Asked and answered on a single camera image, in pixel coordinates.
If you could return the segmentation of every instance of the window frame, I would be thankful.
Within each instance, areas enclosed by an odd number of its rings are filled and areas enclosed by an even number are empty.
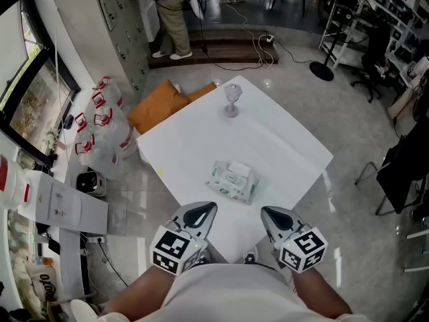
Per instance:
[[[36,2],[34,0],[0,0],[0,15],[5,13],[15,3],[21,1],[21,9],[25,12],[27,23],[29,24],[30,30],[36,39],[38,44],[42,45],[40,53],[33,59],[32,63],[27,67],[22,77],[18,80],[16,86],[13,88],[9,98],[7,99],[3,111],[0,111],[0,130],[18,147],[22,149],[24,153],[33,158],[36,162],[52,168],[54,161],[57,159],[57,155],[53,154],[53,151],[48,154],[44,154],[38,150],[33,144],[23,138],[17,131],[11,126],[10,122],[13,115],[16,112],[19,104],[25,93],[27,92],[32,81],[39,73],[40,69],[45,65],[47,61],[55,66],[55,46],[46,30],[43,21],[38,12]],[[70,89],[69,97],[73,101],[77,93],[80,92],[80,87],[67,69],[65,63],[58,54],[58,74],[61,79],[66,83]],[[62,124],[68,115],[70,110],[70,101],[65,103],[65,106],[61,108],[60,116],[58,116],[57,126],[58,131],[61,130]]]

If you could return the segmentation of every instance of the floor lamp base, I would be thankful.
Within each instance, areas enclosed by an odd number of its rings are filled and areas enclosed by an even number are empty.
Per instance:
[[[320,62],[311,62],[310,70],[314,75],[324,81],[332,81],[334,79],[332,70]]]

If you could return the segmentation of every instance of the marble floor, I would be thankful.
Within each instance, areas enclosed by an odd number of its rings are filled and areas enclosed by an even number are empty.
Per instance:
[[[304,30],[321,34],[324,25],[319,25],[317,0],[306,0],[305,16],[302,17],[302,0],[277,0],[273,10],[269,9],[269,0],[247,0],[232,5],[247,18],[249,25],[272,25],[283,28]],[[199,29],[200,22],[191,10],[185,11],[188,29]],[[215,25],[241,24],[243,20],[231,8],[219,4],[219,0],[207,0],[202,26],[210,29]]]
[[[287,38],[288,30],[276,32],[277,39]],[[315,47],[291,44],[288,50],[300,61],[324,58]],[[317,226],[329,242],[318,270],[355,312],[377,322],[403,321],[429,279],[429,271],[403,273],[406,266],[429,264],[429,258],[420,255],[422,240],[404,239],[418,225],[410,225],[407,213],[374,216],[383,196],[378,184],[368,180],[359,188],[354,185],[368,161],[381,164],[387,149],[397,143],[385,112],[394,94],[386,92],[381,101],[375,99],[369,104],[364,88],[350,86],[350,69],[338,67],[334,80],[324,82],[310,72],[308,63],[294,63],[281,48],[278,53],[279,64],[269,70],[237,72],[213,64],[152,70],[143,96],[166,79],[188,94],[212,81],[220,84],[242,75],[294,116],[334,156],[294,209]],[[224,66],[235,70],[244,67]],[[141,247],[148,247],[158,225],[178,203],[137,154],[127,159],[123,178],[111,184],[108,202],[111,239],[108,237],[105,249],[125,281],[132,282],[147,266],[147,256],[139,255]],[[128,247],[125,256],[123,244]],[[271,264],[268,238],[257,246],[261,261]],[[89,266],[92,282],[106,297],[123,289],[96,248]],[[106,300],[101,294],[97,299]]]

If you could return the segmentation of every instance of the orange cushion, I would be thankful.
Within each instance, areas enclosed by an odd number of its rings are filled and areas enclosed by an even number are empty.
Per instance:
[[[187,98],[183,97],[167,80],[142,100],[127,118],[139,133],[143,134],[187,104]]]
[[[207,94],[208,92],[213,91],[216,89],[217,86],[214,83],[211,83],[204,88],[198,89],[197,92],[193,92],[193,94],[189,94],[186,98],[191,102],[197,100],[198,98],[201,98],[203,95]]]

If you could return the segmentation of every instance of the power strip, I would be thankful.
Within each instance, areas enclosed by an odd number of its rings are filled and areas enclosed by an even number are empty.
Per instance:
[[[104,236],[97,236],[97,237],[88,237],[88,243],[89,244],[105,244],[106,238]]]

